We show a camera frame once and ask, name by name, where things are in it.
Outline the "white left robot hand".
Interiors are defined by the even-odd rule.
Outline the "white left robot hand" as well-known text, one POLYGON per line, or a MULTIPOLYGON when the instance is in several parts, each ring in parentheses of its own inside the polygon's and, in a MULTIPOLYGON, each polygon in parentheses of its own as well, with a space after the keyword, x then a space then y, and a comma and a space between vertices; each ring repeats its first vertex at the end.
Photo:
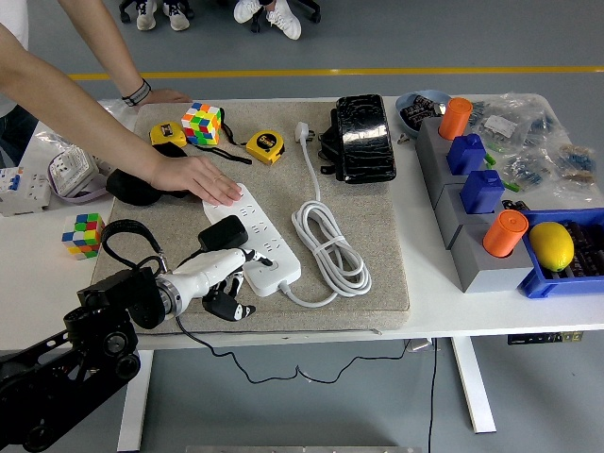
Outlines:
MULTIPOLYGON (((170 319, 179 316, 195 298, 210 294, 212 287, 227 281, 229 276, 241 274, 243 265, 257 261, 270 267, 273 262, 253 249, 230 248, 218 251, 203 252, 187 260, 175 271, 157 276, 156 283, 164 306, 165 316, 170 319)), ((235 279, 235 295, 241 288, 241 279, 235 279)), ((238 303, 235 295, 209 296, 207 311, 215 316, 230 321, 240 321, 256 310, 253 306, 238 303)))

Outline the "person's right hand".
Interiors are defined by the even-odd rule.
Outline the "person's right hand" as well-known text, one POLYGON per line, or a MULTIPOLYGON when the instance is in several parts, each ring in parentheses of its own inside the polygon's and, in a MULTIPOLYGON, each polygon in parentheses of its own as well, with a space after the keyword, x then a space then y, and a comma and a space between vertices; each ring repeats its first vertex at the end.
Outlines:
POLYGON ((231 206, 242 197, 240 186, 206 157, 161 157, 148 181, 158 190, 187 191, 213 206, 231 206))

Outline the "person's left hand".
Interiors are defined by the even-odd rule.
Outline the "person's left hand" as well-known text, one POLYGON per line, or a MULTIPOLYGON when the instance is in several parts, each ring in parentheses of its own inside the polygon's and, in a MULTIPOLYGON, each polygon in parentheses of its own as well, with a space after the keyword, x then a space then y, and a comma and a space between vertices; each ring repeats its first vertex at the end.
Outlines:
POLYGON ((188 94, 171 89, 152 90, 140 103, 140 105, 162 104, 162 103, 190 103, 193 100, 188 94))

